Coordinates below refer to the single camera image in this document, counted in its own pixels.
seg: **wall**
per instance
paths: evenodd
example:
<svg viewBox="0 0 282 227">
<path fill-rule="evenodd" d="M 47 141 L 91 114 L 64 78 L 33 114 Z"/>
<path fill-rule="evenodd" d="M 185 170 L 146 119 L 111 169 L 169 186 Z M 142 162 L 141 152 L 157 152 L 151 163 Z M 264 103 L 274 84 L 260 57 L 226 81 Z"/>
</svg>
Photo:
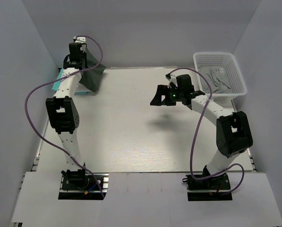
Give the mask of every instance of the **wall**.
<svg viewBox="0 0 282 227">
<path fill-rule="evenodd" d="M 100 42 L 108 67 L 191 65 L 233 52 L 260 0 L 22 0 L 58 67 L 71 37 Z M 89 49 L 99 57 L 95 45 Z"/>
<path fill-rule="evenodd" d="M 248 115 L 254 161 L 282 215 L 282 1 L 261 1 L 234 55 L 248 88 L 235 102 Z"/>
<path fill-rule="evenodd" d="M 0 227 L 9 226 L 23 174 L 32 167 L 39 139 L 24 114 L 24 100 L 36 85 L 52 80 L 57 67 L 20 0 L 0 0 Z M 45 98 L 38 91 L 30 114 L 42 130 Z"/>
</svg>

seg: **purple cable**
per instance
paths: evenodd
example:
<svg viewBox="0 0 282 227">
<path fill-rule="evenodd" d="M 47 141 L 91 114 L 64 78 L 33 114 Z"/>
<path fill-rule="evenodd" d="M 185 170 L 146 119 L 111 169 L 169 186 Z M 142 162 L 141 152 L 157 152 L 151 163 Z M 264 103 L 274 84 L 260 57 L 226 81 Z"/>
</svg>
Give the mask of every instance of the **purple cable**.
<svg viewBox="0 0 282 227">
<path fill-rule="evenodd" d="M 103 193 L 103 191 L 102 191 L 102 188 L 101 188 L 100 184 L 98 183 L 97 178 L 96 178 L 95 175 L 92 173 L 92 171 L 90 171 L 90 170 L 87 169 L 86 167 L 84 167 L 84 166 L 82 166 L 81 164 L 79 164 L 79 163 L 76 161 L 76 159 L 70 155 L 70 153 L 69 153 L 68 151 L 66 151 L 66 150 L 63 149 L 62 147 L 59 147 L 58 145 L 56 145 L 56 144 L 50 142 L 50 141 L 47 140 L 45 137 L 43 137 L 43 136 L 39 133 L 39 131 L 36 129 L 36 127 L 34 126 L 32 120 L 31 120 L 31 118 L 30 118 L 30 116 L 29 116 L 28 109 L 27 109 L 27 102 L 28 102 L 28 99 L 29 99 L 29 97 L 32 95 L 32 93 L 33 93 L 34 91 L 36 91 L 36 90 L 38 90 L 39 88 L 42 88 L 42 87 L 44 87 L 44 86 L 46 86 L 46 85 L 55 83 L 55 82 L 57 82 L 57 81 L 67 79 L 68 77 L 70 77 L 70 76 L 72 76 L 72 75 L 75 75 L 76 73 L 81 73 L 81 72 L 93 70 L 94 68 L 96 68 L 98 65 L 101 64 L 102 59 L 103 59 L 103 50 L 102 50 L 101 46 L 100 46 L 93 38 L 91 38 L 91 37 L 89 37 L 89 36 L 86 36 L 86 35 L 78 35 L 77 37 L 86 37 L 86 38 L 89 38 L 89 39 L 91 39 L 92 41 L 94 41 L 94 42 L 98 45 L 98 47 L 100 48 L 100 51 L 101 51 L 101 58 L 100 58 L 99 62 L 98 62 L 95 66 L 93 66 L 93 67 L 91 67 L 91 68 L 89 68 L 89 69 L 78 70 L 78 71 L 75 71 L 75 72 L 72 72 L 72 73 L 68 74 L 67 76 L 61 77 L 61 78 L 56 79 L 56 80 L 54 80 L 54 81 L 47 82 L 47 83 L 45 83 L 45 84 L 41 84 L 41 85 L 35 87 L 35 88 L 34 88 L 33 90 L 31 90 L 31 92 L 28 93 L 28 95 L 26 96 L 26 100 L 25 100 L 25 102 L 24 102 L 24 110 L 25 110 L 26 117 L 27 117 L 27 120 L 28 120 L 29 124 L 31 125 L 31 127 L 33 128 L 33 130 L 35 131 L 35 133 L 36 133 L 43 141 L 47 142 L 48 144 L 52 145 L 52 146 L 55 147 L 55 148 L 58 148 L 58 149 L 62 150 L 66 155 L 68 155 L 68 156 L 71 158 L 71 160 L 73 160 L 73 162 L 74 162 L 78 167 L 80 167 L 81 169 L 84 169 L 85 171 L 89 172 L 89 173 L 93 176 L 93 178 L 95 179 L 95 181 L 96 181 L 96 183 L 97 183 L 97 185 L 98 185 L 98 187 L 99 187 L 99 190 L 100 190 L 100 192 L 101 192 L 101 195 L 102 195 L 102 197 L 103 197 L 103 199 L 104 199 L 104 193 Z"/>
<path fill-rule="evenodd" d="M 210 176 L 205 176 L 205 177 L 195 177 L 194 174 L 193 174 L 193 167 L 192 167 L 192 162 L 193 162 L 193 152 L 194 152 L 194 147 L 195 147 L 195 144 L 196 144 L 196 139 L 197 139 L 197 134 L 198 134 L 198 130 L 199 130 L 199 126 L 201 125 L 201 122 L 202 122 L 202 119 L 204 117 L 204 114 L 205 114 L 205 111 L 207 109 L 207 106 L 209 105 L 209 102 L 212 98 L 212 88 L 209 84 L 209 82 L 207 81 L 207 79 L 198 71 L 194 70 L 194 69 L 191 69 L 191 68 L 188 68 L 188 67 L 180 67 L 180 68 L 177 68 L 175 70 L 172 70 L 169 74 L 172 74 L 173 72 L 177 71 L 177 70 L 190 70 L 190 71 L 193 71 L 195 73 L 197 73 L 205 82 L 206 84 L 208 85 L 208 88 L 209 88 L 209 91 L 210 91 L 210 95 L 209 95 L 209 98 L 203 108 L 203 111 L 201 113 L 201 116 L 199 117 L 199 120 L 198 120 L 198 123 L 197 123 L 197 128 L 196 128 L 196 131 L 194 133 L 194 137 L 193 137 L 193 140 L 192 140 L 192 145 L 191 145 L 191 152 L 190 152 L 190 175 L 191 177 L 196 180 L 196 181 L 202 181 L 202 180 L 206 180 L 206 179 L 209 179 L 211 177 L 214 177 L 214 176 L 217 176 L 217 175 L 220 175 L 220 174 L 223 174 L 225 173 L 227 170 L 231 169 L 233 166 L 239 166 L 242 170 L 242 177 L 241 177 L 241 180 L 240 182 L 238 183 L 238 185 L 230 190 L 229 192 L 224 192 L 222 194 L 228 194 L 228 193 L 231 193 L 233 191 L 235 191 L 242 183 L 243 179 L 244 179 L 244 175 L 245 175 L 245 170 L 243 168 L 243 166 L 241 164 L 238 164 L 238 163 L 235 163 L 235 164 L 232 164 L 231 166 L 229 166 L 227 169 L 224 169 L 218 173 L 215 173 L 215 174 L 212 174 Z"/>
</svg>

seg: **purple hose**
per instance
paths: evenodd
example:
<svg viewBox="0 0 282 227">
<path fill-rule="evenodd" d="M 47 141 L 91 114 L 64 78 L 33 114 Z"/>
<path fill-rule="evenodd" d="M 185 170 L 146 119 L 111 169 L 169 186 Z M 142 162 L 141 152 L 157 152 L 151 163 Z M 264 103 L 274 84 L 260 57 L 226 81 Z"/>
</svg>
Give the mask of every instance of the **purple hose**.
<svg viewBox="0 0 282 227">
<path fill-rule="evenodd" d="M 59 79 L 56 79 L 56 80 L 54 80 L 54 81 L 51 81 L 51 82 L 48 82 L 48 83 L 45 83 L 45 84 L 41 84 L 41 85 L 35 87 L 35 88 L 34 88 L 33 90 L 31 90 L 31 92 L 28 93 L 28 95 L 26 96 L 26 100 L 25 100 L 25 102 L 24 102 L 24 110 L 25 110 L 25 113 L 26 113 L 27 120 L 28 120 L 28 122 L 30 123 L 31 127 L 33 128 L 33 130 L 35 131 L 35 133 L 36 133 L 43 141 L 47 142 L 48 144 L 52 145 L 52 146 L 55 147 L 55 148 L 58 148 L 58 149 L 62 150 L 66 155 L 68 155 L 68 156 L 71 158 L 71 160 L 73 160 L 73 162 L 74 162 L 78 167 L 80 167 L 81 169 L 84 169 L 85 171 L 89 172 L 89 173 L 93 176 L 93 178 L 95 179 L 95 181 L 96 181 L 96 183 L 97 183 L 97 185 L 98 185 L 98 187 L 99 187 L 99 190 L 100 190 L 100 192 L 101 192 L 101 195 L 102 195 L 102 197 L 104 198 L 104 193 L 103 193 L 102 188 L 101 188 L 100 184 L 98 183 L 98 180 L 97 180 L 97 178 L 95 177 L 95 175 L 94 175 L 89 169 L 87 169 L 86 167 L 84 167 L 84 166 L 82 166 L 81 164 L 79 164 L 79 163 L 76 161 L 76 159 L 75 159 L 74 157 L 72 157 L 72 156 L 68 153 L 68 151 L 66 151 L 66 150 L 63 149 L 62 147 L 59 147 L 58 145 L 56 145 L 56 144 L 50 142 L 50 141 L 47 140 L 45 137 L 43 137 L 43 136 L 39 133 L 39 131 L 36 129 L 36 127 L 34 126 L 32 120 L 31 120 L 31 118 L 30 118 L 30 116 L 29 116 L 28 109 L 27 109 L 27 102 L 28 102 L 28 99 L 29 99 L 29 97 L 32 95 L 32 93 L 33 93 L 34 91 L 36 91 L 36 90 L 38 90 L 39 88 L 42 88 L 42 87 L 44 87 L 44 86 L 46 86 L 46 85 L 55 83 L 55 82 L 57 82 L 57 81 L 67 79 L 68 77 L 70 77 L 70 76 L 72 76 L 72 75 L 75 75 L 76 73 L 81 73 L 81 72 L 93 70 L 94 68 L 96 68 L 98 65 L 101 64 L 102 59 L 103 59 L 103 51 L 102 51 L 101 46 L 100 46 L 93 38 L 91 38 L 91 37 L 89 37 L 89 36 L 86 36 L 86 35 L 78 35 L 77 37 L 86 37 L 86 38 L 89 38 L 89 39 L 91 39 L 92 41 L 94 41 L 94 42 L 98 45 L 98 47 L 100 48 L 100 51 L 101 51 L 101 58 L 100 58 L 99 62 L 98 62 L 95 66 L 93 66 L 93 67 L 91 67 L 91 68 L 83 69 L 83 70 L 78 70 L 78 71 L 72 72 L 72 73 L 68 74 L 67 76 L 64 76 L 64 77 L 62 77 L 62 78 L 59 78 Z"/>
<path fill-rule="evenodd" d="M 242 177 L 241 177 L 241 180 L 240 182 L 238 183 L 238 185 L 230 190 L 229 192 L 224 192 L 222 194 L 228 194 L 228 193 L 231 193 L 233 191 L 235 191 L 242 183 L 243 179 L 244 179 L 244 175 L 245 175 L 245 170 L 243 168 L 243 166 L 241 164 L 238 164 L 238 163 L 235 163 L 235 164 L 232 164 L 231 166 L 229 166 L 227 169 L 224 169 L 218 173 L 215 173 L 215 174 L 212 174 L 210 176 L 205 176 L 205 177 L 195 177 L 194 174 L 193 174 L 193 167 L 192 167 L 192 162 L 193 162 L 193 152 L 194 152 L 194 147 L 195 147 L 195 144 L 196 144 L 196 139 L 197 139 L 197 134 L 198 134 L 198 130 L 199 130 L 199 126 L 201 125 L 201 122 L 202 122 L 202 119 L 204 117 L 204 114 L 205 114 L 205 111 L 207 109 L 207 106 L 209 105 L 209 102 L 212 98 L 212 89 L 211 89 L 211 86 L 209 84 L 209 82 L 207 81 L 207 79 L 198 71 L 194 70 L 194 69 L 191 69 L 191 68 L 187 68 L 187 67 L 181 67 L 181 68 L 177 68 L 175 70 L 172 70 L 169 74 L 172 74 L 173 72 L 177 71 L 177 70 L 191 70 L 195 73 L 197 73 L 205 82 L 206 84 L 208 85 L 208 88 L 209 88 L 209 91 L 210 91 L 210 95 L 209 95 L 209 98 L 203 108 L 203 111 L 201 113 L 201 116 L 199 117 L 199 120 L 198 120 L 198 123 L 197 123 L 197 128 L 196 128 L 196 131 L 194 133 L 194 137 L 193 137 L 193 140 L 192 140 L 192 145 L 191 145 L 191 152 L 190 152 L 190 175 L 191 177 L 196 180 L 196 181 L 202 181 L 202 180 L 206 180 L 206 179 L 209 179 L 211 177 L 214 177 L 214 176 L 217 176 L 217 175 L 220 175 L 220 174 L 223 174 L 225 173 L 227 170 L 231 169 L 233 166 L 239 166 L 242 170 Z"/>
</svg>

